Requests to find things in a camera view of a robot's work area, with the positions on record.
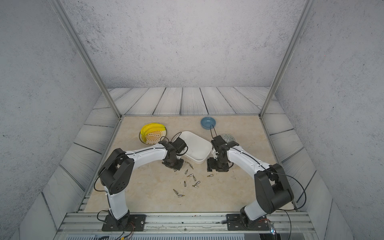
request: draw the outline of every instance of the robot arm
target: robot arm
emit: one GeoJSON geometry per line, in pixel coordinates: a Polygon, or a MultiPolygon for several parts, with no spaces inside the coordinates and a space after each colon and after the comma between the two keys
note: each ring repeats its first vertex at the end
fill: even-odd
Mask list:
{"type": "Polygon", "coordinates": [[[262,162],[247,153],[237,142],[227,143],[221,136],[214,137],[211,143],[215,157],[208,159],[208,171],[215,169],[228,172],[228,162],[233,162],[255,180],[256,200],[240,210],[243,223],[252,224],[293,200],[293,192],[279,164],[262,162]]]}
{"type": "Polygon", "coordinates": [[[174,142],[161,141],[151,147],[135,151],[115,149],[98,172],[101,183],[107,192],[109,203],[109,218],[120,225],[125,225],[124,219],[129,217],[125,200],[125,189],[131,178],[132,171],[144,164],[163,160],[169,168],[180,170],[184,160],[180,154],[187,145],[184,140],[177,138],[174,142]]]}

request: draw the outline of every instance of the wooden plank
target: wooden plank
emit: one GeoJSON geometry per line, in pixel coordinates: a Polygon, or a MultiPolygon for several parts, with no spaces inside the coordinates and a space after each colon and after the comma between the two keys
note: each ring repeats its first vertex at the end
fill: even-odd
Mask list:
{"type": "Polygon", "coordinates": [[[93,109],[89,114],[84,124],[114,127],[117,123],[118,118],[113,112],[112,108],[99,108],[93,109]]]}
{"type": "Polygon", "coordinates": [[[243,94],[233,87],[218,87],[220,93],[224,96],[227,102],[231,105],[237,114],[260,113],[260,108],[256,107],[243,94]]]}
{"type": "MultiPolygon", "coordinates": [[[[267,93],[269,92],[269,88],[270,88],[270,87],[263,87],[263,88],[266,89],[266,92],[267,92],[267,93]]],[[[276,98],[275,95],[273,95],[273,97],[272,97],[272,101],[277,101],[277,98],[276,98]]]]}
{"type": "Polygon", "coordinates": [[[293,129],[285,114],[265,114],[263,120],[270,135],[293,129]]]}
{"type": "MultiPolygon", "coordinates": [[[[235,87],[235,88],[260,109],[263,107],[266,95],[268,94],[268,91],[269,91],[265,87],[235,87]]],[[[266,113],[275,113],[275,114],[284,113],[284,110],[280,106],[280,103],[277,101],[276,97],[275,97],[275,100],[271,101],[271,103],[269,104],[266,113]]]]}
{"type": "Polygon", "coordinates": [[[19,227],[20,239],[53,239],[55,223],[40,193],[19,227]]]}
{"type": "Polygon", "coordinates": [[[353,240],[351,229],[349,228],[335,201],[332,202],[325,239],[353,240]]]}
{"type": "Polygon", "coordinates": [[[60,165],[86,189],[101,160],[101,154],[72,144],[60,165]]]}
{"type": "Polygon", "coordinates": [[[77,210],[78,204],[82,201],[84,190],[59,166],[45,186],[43,194],[55,225],[59,228],[65,214],[77,210]]]}
{"type": "Polygon", "coordinates": [[[166,88],[153,114],[180,114],[182,88],[166,88]]]}
{"type": "MultiPolygon", "coordinates": [[[[316,172],[305,190],[307,202],[301,211],[307,211],[316,230],[319,240],[324,240],[329,214],[332,205],[332,196],[320,175],[316,172]]],[[[298,202],[298,206],[304,203],[304,196],[298,202]]]]}
{"type": "MultiPolygon", "coordinates": [[[[305,148],[301,149],[292,157],[282,162],[285,174],[288,174],[294,178],[296,178],[305,188],[310,182],[313,174],[316,169],[312,163],[310,156],[308,155],[305,148]]],[[[295,200],[297,201],[299,197],[303,193],[303,189],[300,185],[293,180],[292,178],[288,178],[288,181],[291,185],[293,195],[295,196],[295,200]]]]}
{"type": "Polygon", "coordinates": [[[144,95],[131,107],[127,114],[150,115],[155,111],[165,88],[149,88],[144,95]]]}
{"type": "Polygon", "coordinates": [[[181,114],[208,114],[200,88],[183,88],[181,114]]]}
{"type": "Polygon", "coordinates": [[[128,110],[143,96],[148,88],[132,88],[123,96],[115,101],[121,114],[126,114],[128,110]]]}
{"type": "MultiPolygon", "coordinates": [[[[113,89],[109,90],[109,94],[111,95],[112,99],[114,101],[116,101],[119,97],[121,97],[124,93],[128,92],[129,90],[130,90],[130,88],[113,88],[113,89]]],[[[93,109],[95,109],[95,108],[109,108],[109,107],[110,107],[110,105],[108,104],[107,99],[105,99],[104,95],[101,94],[101,96],[97,100],[93,109]]]]}
{"type": "Polygon", "coordinates": [[[113,130],[113,127],[83,125],[73,142],[103,153],[113,130]]]}
{"type": "Polygon", "coordinates": [[[200,90],[209,114],[235,114],[217,88],[205,87],[200,90]]]}
{"type": "Polygon", "coordinates": [[[295,130],[274,134],[270,138],[282,162],[304,147],[295,130]]]}

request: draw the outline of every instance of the black mounting plate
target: black mounting plate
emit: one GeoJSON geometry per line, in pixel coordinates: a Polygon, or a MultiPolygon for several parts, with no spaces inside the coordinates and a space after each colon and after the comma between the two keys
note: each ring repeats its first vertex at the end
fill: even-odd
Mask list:
{"type": "Polygon", "coordinates": [[[224,170],[218,166],[218,160],[217,159],[210,157],[207,159],[207,172],[212,172],[212,169],[215,169],[217,172],[228,172],[229,171],[228,163],[226,163],[225,165],[227,165],[226,170],[224,170]]]}
{"type": "Polygon", "coordinates": [[[145,214],[129,215],[127,219],[124,219],[121,224],[117,225],[116,220],[112,216],[107,215],[105,217],[105,223],[103,224],[103,227],[101,228],[101,230],[103,232],[112,232],[112,231],[142,232],[144,230],[145,218],[146,218],[145,214]],[[132,225],[129,224],[130,222],[133,223],[133,225],[135,226],[135,229],[132,229],[132,225]]]}
{"type": "Polygon", "coordinates": [[[178,170],[180,170],[181,167],[183,166],[184,160],[181,159],[181,158],[178,159],[177,162],[176,162],[176,164],[173,165],[173,166],[171,166],[170,163],[169,163],[169,162],[166,162],[166,161],[163,161],[162,163],[163,163],[165,166],[167,166],[167,167],[169,167],[169,168],[172,168],[172,169],[178,171],[178,170]]]}
{"type": "Polygon", "coordinates": [[[261,223],[254,223],[247,228],[243,227],[240,220],[240,214],[227,214],[227,229],[229,231],[269,231],[270,226],[268,223],[262,221],[261,223]]]}

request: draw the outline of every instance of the blue bowl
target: blue bowl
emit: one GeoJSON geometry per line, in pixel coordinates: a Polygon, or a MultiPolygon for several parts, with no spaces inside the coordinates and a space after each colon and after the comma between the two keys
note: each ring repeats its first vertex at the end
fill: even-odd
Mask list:
{"type": "Polygon", "coordinates": [[[201,126],[206,130],[210,130],[211,128],[214,128],[216,126],[216,120],[212,117],[204,117],[203,119],[201,119],[200,123],[201,126]]]}

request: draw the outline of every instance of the metal rail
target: metal rail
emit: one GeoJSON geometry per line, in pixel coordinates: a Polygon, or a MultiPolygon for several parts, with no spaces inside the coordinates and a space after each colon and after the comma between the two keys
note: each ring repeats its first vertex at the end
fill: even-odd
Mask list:
{"type": "Polygon", "coordinates": [[[80,41],[80,38],[77,35],[75,29],[73,28],[73,25],[71,24],[71,21],[69,20],[68,15],[66,14],[60,1],[59,0],[48,0],[48,1],[51,4],[53,10],[55,11],[57,17],[59,18],[61,24],[63,25],[65,31],[68,33],[69,37],[72,39],[73,44],[75,45],[77,51],[79,52],[81,58],[83,59],[85,65],[87,66],[88,70],[90,71],[96,84],[99,86],[105,99],[107,100],[107,102],[111,106],[111,108],[114,111],[114,113],[116,114],[116,116],[118,118],[121,118],[121,113],[120,113],[119,109],[116,107],[111,95],[109,94],[108,89],[105,87],[104,82],[101,79],[101,76],[97,72],[91,58],[87,54],[87,51],[85,50],[84,45],[80,41]]]}
{"type": "MultiPolygon", "coordinates": [[[[228,231],[226,214],[232,212],[205,212],[205,213],[132,213],[146,214],[145,233],[270,233],[270,231],[228,231]]],[[[292,233],[315,233],[311,219],[306,212],[289,212],[292,233]]],[[[103,222],[97,220],[97,213],[67,214],[61,223],[57,235],[60,234],[100,234],[103,222]]],[[[99,218],[104,219],[107,213],[100,213],[99,218]]],[[[276,211],[267,215],[274,224],[277,233],[289,233],[290,222],[285,212],[276,211]]]]}
{"type": "Polygon", "coordinates": [[[283,57],[283,60],[281,61],[280,67],[277,70],[275,79],[273,80],[271,87],[269,88],[268,95],[266,96],[262,111],[259,115],[261,119],[264,117],[265,112],[268,109],[269,103],[271,102],[273,95],[275,94],[277,87],[280,84],[285,69],[287,68],[288,63],[293,55],[293,52],[295,51],[295,46],[297,45],[297,42],[299,41],[300,36],[303,33],[304,27],[307,24],[307,21],[312,13],[315,2],[316,0],[307,0],[307,2],[305,3],[303,12],[301,13],[301,16],[299,18],[299,22],[297,23],[295,31],[293,32],[291,41],[287,47],[287,50],[285,51],[285,55],[283,57]]]}

